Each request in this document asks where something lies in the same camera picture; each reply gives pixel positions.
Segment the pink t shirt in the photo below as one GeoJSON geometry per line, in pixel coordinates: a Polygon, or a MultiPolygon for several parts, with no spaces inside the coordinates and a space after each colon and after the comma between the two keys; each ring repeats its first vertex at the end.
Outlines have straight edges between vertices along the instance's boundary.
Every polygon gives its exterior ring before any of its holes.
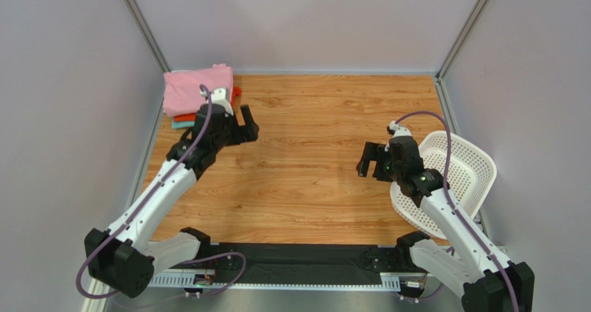
{"type": "Polygon", "coordinates": [[[207,69],[181,70],[164,73],[163,110],[168,117],[197,112],[206,99],[200,85],[214,90],[226,88],[226,98],[231,99],[234,86],[233,70],[226,64],[214,64],[207,69]]]}

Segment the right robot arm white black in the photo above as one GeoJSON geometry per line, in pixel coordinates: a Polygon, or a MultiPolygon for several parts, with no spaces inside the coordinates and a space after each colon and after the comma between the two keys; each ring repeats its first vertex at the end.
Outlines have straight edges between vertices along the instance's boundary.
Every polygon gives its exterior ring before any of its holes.
{"type": "Polygon", "coordinates": [[[376,163],[373,177],[391,182],[391,200],[409,198],[438,226],[455,253],[443,252],[424,237],[409,248],[412,262],[435,275],[456,293],[464,311],[531,311],[535,275],[525,263],[514,263],[478,229],[449,186],[447,176],[455,144],[462,138],[445,134],[445,163],[442,171],[427,167],[424,144],[411,133],[393,134],[386,145],[366,143],[357,164],[359,176],[376,163]]]}

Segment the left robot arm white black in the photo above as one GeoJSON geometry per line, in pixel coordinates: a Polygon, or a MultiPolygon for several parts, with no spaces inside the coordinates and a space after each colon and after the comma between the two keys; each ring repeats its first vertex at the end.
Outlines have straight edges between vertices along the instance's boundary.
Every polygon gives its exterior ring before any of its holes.
{"type": "Polygon", "coordinates": [[[211,238],[186,227],[173,238],[151,237],[172,206],[203,176],[225,147],[254,142],[259,126],[248,105],[240,107],[239,124],[230,107],[203,105],[194,126],[172,145],[154,180],[129,209],[107,229],[92,229],[85,237],[86,260],[76,275],[78,292],[89,299],[121,293],[137,297],[152,278],[174,266],[215,260],[211,238]]]}

